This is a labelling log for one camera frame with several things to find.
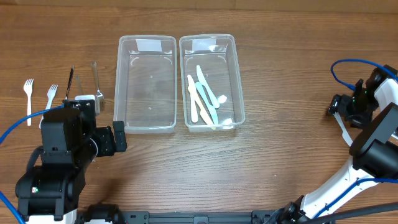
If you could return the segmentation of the white plastic knife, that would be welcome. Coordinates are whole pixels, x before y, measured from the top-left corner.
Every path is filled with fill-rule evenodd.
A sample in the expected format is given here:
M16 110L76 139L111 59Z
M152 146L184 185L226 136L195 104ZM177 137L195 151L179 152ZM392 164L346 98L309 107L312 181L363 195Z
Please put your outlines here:
M187 75L188 79L188 91L190 93L190 107L191 107L191 121L193 123L198 122L198 112L196 107L197 90L195 87L195 82L191 75Z
M352 140L351 136L349 135L349 133L347 132L339 112L335 112L333 116L335 117L337 123L339 124L339 126L341 128L342 138L344 139L345 143L347 143L348 146L351 146L353 143L353 140Z
M213 91L211 90L208 82L206 81L206 78L202 72L201 66L197 65L196 67L196 71L197 71L197 77L198 77L198 81L206 88L208 95L210 97L210 101L211 104L218 109L220 107L220 103L218 102L218 99L216 98L215 94L213 93Z

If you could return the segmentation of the cream yellow plastic knife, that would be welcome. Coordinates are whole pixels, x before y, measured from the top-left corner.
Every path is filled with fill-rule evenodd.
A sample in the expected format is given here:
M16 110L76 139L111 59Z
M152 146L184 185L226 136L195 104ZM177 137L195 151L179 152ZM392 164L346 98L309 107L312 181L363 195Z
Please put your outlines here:
M197 89L194 86L191 85L191 86L188 87L188 91L190 92L190 96L195 101L195 104L197 104L199 106L201 118L204 120L204 122L208 126L210 126L210 128L212 130L215 130L216 128L213 127L213 121L210 118L210 116L208 115L206 109L204 108L204 106L203 106L203 104L202 104L202 102L200 100L200 97L198 96Z

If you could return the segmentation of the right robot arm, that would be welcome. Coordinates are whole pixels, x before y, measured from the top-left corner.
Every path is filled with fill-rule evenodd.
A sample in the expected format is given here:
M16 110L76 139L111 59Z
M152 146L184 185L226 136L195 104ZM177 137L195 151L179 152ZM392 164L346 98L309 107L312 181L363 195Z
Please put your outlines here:
M333 223L346 202L379 183L397 182L397 70L376 65L367 80L335 95L328 112L349 146L349 159L321 187L277 210L269 223Z

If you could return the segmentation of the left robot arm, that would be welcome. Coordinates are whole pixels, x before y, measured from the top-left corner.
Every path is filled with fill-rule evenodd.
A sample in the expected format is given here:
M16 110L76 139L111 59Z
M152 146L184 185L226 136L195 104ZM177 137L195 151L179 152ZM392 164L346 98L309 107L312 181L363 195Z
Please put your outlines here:
M63 221L65 214L78 208L85 172L94 158L127 149L124 122L99 128L92 112L54 108L44 113L41 135L42 145L16 184L17 210L25 222L45 215Z

